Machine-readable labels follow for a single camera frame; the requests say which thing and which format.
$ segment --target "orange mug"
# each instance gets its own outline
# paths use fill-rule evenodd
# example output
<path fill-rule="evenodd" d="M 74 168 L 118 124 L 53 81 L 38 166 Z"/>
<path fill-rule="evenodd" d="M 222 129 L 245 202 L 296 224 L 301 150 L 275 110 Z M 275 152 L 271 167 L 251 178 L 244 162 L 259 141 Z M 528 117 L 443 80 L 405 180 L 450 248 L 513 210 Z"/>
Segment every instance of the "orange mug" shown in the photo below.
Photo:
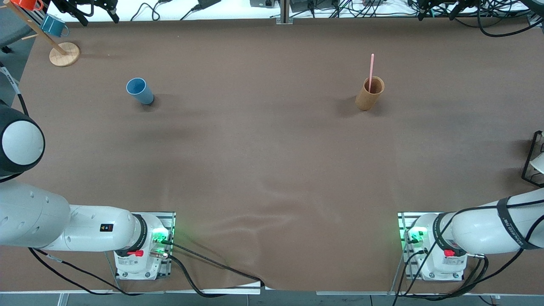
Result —
<path fill-rule="evenodd" d="M 42 0 L 11 0 L 11 2 L 29 11 L 39 11 L 44 8 L 44 2 Z M 37 8 L 36 3 L 38 2 L 40 3 L 40 7 Z"/>

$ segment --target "light blue plastic cup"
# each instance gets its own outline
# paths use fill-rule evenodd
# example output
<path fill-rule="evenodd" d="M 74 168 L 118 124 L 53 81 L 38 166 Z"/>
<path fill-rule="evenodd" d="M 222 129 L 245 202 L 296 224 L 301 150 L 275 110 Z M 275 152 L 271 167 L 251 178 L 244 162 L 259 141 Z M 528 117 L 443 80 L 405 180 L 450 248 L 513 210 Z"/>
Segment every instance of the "light blue plastic cup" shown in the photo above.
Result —
<path fill-rule="evenodd" d="M 154 96 L 149 86 L 141 77 L 135 77 L 127 83 L 127 92 L 140 103 L 149 105 L 153 102 Z"/>

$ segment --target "brown cup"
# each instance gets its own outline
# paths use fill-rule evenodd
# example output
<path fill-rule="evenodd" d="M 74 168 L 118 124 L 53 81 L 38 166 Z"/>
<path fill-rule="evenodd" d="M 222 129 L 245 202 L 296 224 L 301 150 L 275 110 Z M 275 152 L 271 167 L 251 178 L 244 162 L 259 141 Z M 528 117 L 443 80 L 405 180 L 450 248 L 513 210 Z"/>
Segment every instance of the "brown cup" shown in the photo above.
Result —
<path fill-rule="evenodd" d="M 376 100 L 379 98 L 381 93 L 384 92 L 385 84 L 382 79 L 379 77 L 372 77 L 372 88 L 370 89 L 370 92 L 368 89 L 368 78 L 363 83 L 363 88 L 361 88 L 361 91 L 357 95 L 357 98 L 355 99 L 355 104 L 357 107 L 362 111 L 367 111 L 371 109 L 374 104 L 376 103 Z"/>

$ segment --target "pink straw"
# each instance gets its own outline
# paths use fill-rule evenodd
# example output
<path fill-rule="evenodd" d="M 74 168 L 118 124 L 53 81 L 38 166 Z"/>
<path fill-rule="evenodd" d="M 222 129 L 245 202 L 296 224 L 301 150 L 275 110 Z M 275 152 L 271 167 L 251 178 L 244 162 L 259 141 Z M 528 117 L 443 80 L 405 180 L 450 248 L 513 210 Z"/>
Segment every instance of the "pink straw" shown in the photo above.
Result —
<path fill-rule="evenodd" d="M 372 68 L 374 68 L 374 54 L 370 56 L 370 77 L 368 78 L 368 92 L 370 92 L 370 85 L 372 84 Z"/>

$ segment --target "round wooden base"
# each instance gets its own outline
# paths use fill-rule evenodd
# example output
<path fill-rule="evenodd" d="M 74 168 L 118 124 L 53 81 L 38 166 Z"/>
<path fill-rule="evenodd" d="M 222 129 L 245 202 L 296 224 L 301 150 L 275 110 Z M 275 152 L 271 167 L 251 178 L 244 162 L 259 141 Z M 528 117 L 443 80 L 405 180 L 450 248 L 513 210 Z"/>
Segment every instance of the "round wooden base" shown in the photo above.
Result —
<path fill-rule="evenodd" d="M 61 42 L 59 47 L 66 51 L 67 54 L 62 55 L 55 49 L 51 50 L 49 53 L 49 60 L 57 67 L 70 66 L 77 61 L 81 54 L 79 47 L 71 42 Z"/>

